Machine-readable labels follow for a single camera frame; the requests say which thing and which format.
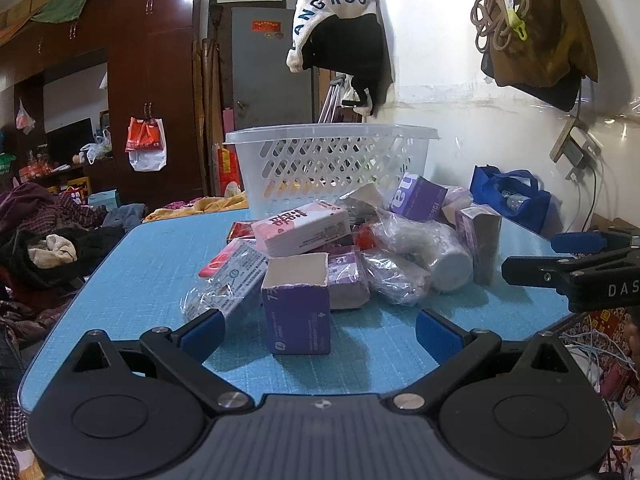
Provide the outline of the dark blue pack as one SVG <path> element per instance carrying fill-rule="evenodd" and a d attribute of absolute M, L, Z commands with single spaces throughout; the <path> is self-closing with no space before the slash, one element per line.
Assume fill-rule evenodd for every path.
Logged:
<path fill-rule="evenodd" d="M 186 321 L 214 309 L 222 313 L 228 326 L 238 325 L 262 304 L 260 288 L 269 258 L 256 248 L 254 240 L 243 240 L 214 276 L 198 277 L 198 284 L 184 296 L 180 308 Z"/>

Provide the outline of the red pink packet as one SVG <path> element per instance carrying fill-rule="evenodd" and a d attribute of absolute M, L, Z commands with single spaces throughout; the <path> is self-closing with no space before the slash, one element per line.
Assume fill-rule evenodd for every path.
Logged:
<path fill-rule="evenodd" d="M 242 246 L 244 240 L 242 238 L 234 238 L 230 240 L 224 249 L 221 249 L 218 254 L 204 266 L 203 269 L 198 272 L 200 278 L 211 278 L 214 276 L 222 266 L 238 251 Z"/>

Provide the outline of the tall purple grey box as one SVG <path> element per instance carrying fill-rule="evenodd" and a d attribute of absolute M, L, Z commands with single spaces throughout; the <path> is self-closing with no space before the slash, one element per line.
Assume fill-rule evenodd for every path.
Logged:
<path fill-rule="evenodd" d="M 496 272 L 502 217 L 486 205 L 472 205 L 456 213 L 456 229 L 473 259 L 473 281 L 488 286 Z"/>

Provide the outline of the purple carton box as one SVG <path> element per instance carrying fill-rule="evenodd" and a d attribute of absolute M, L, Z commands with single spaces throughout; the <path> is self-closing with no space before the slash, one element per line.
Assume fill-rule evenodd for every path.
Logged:
<path fill-rule="evenodd" d="M 267 348 L 275 356 L 331 351 L 328 254 L 271 258 L 262 282 Z"/>

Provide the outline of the purple lettered box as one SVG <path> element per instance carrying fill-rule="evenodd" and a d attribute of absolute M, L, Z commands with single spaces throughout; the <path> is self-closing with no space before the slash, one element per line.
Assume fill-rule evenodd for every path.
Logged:
<path fill-rule="evenodd" d="M 390 211 L 416 222 L 436 220 L 446 194 L 443 186 L 406 172 L 390 201 Z"/>

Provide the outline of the pink white tissue pack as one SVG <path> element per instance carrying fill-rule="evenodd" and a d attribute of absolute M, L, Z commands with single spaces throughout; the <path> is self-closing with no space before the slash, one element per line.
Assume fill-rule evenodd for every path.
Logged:
<path fill-rule="evenodd" d="M 257 248 L 269 257 L 311 252 L 350 234 L 348 212 L 337 205 L 315 202 L 280 212 L 252 224 Z"/>

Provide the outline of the purple flat box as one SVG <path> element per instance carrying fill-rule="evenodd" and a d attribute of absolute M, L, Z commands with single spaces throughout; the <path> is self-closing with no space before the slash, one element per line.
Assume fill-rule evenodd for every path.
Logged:
<path fill-rule="evenodd" d="M 370 299 L 370 289 L 359 250 L 334 248 L 328 255 L 328 285 L 332 311 L 356 310 Z"/>

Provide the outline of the yellow patterned blanket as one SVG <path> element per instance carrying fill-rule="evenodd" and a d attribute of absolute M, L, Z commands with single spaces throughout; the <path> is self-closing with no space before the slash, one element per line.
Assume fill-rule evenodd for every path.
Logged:
<path fill-rule="evenodd" d="M 198 216 L 199 214 L 213 214 L 214 212 L 225 212 L 239 209 L 246 209 L 248 200 L 246 193 L 230 197 L 201 197 L 191 200 L 190 203 L 175 202 L 163 208 L 158 208 L 148 214 L 144 223 Z"/>

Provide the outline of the dark clothes pile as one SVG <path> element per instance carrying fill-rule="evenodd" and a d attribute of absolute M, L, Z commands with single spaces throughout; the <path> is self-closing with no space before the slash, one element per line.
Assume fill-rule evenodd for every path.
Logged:
<path fill-rule="evenodd" d="M 46 338 L 125 236 L 105 218 L 34 182 L 1 193 L 1 333 L 17 348 Z"/>

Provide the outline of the brown hanging bag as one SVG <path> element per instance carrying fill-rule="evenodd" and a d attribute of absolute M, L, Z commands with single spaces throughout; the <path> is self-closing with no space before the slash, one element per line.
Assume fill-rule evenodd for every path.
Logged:
<path fill-rule="evenodd" d="M 568 112 L 598 63 L 580 0 L 475 0 L 471 21 L 480 68 L 512 87 Z"/>

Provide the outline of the orange white plastic bag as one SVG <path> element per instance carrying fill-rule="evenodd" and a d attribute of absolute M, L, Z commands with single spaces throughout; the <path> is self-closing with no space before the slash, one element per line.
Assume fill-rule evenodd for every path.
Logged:
<path fill-rule="evenodd" d="M 162 170 L 167 164 L 167 144 L 160 118 L 130 118 L 126 153 L 130 166 L 137 172 Z"/>

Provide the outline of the metal crutches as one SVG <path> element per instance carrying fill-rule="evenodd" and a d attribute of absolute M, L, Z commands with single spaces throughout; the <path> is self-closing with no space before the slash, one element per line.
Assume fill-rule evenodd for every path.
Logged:
<path fill-rule="evenodd" d="M 334 119 L 337 116 L 337 111 L 342 106 L 342 96 L 346 82 L 347 75 L 343 73 L 338 73 L 329 81 L 326 98 L 322 103 L 318 117 L 318 124 L 329 124 L 330 122 L 334 122 Z"/>

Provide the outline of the grey metal door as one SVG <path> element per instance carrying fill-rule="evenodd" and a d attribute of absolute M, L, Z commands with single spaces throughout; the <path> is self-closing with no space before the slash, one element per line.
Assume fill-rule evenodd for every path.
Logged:
<path fill-rule="evenodd" d="M 293 14 L 263 6 L 231 10 L 232 107 L 238 130 L 314 120 L 314 73 L 294 74 L 286 65 Z"/>

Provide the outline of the dark red wooden wardrobe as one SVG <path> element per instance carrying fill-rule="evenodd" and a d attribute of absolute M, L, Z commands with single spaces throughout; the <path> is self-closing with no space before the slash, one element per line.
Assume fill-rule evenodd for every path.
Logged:
<path fill-rule="evenodd" d="M 91 62 L 107 65 L 113 155 L 91 181 L 125 202 L 151 208 L 207 193 L 204 142 L 196 118 L 201 0 L 88 0 L 78 20 L 29 23 L 1 47 L 1 87 L 42 122 L 43 87 Z M 158 118 L 167 164 L 132 169 L 125 151 L 131 118 Z"/>

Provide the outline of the white black hanging jacket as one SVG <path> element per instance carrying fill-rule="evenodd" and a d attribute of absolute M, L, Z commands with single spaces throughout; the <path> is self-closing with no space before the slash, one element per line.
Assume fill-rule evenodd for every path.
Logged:
<path fill-rule="evenodd" d="M 296 0 L 286 56 L 292 73 L 318 67 L 349 76 L 355 95 L 346 102 L 366 116 L 378 108 L 385 59 L 378 0 Z"/>

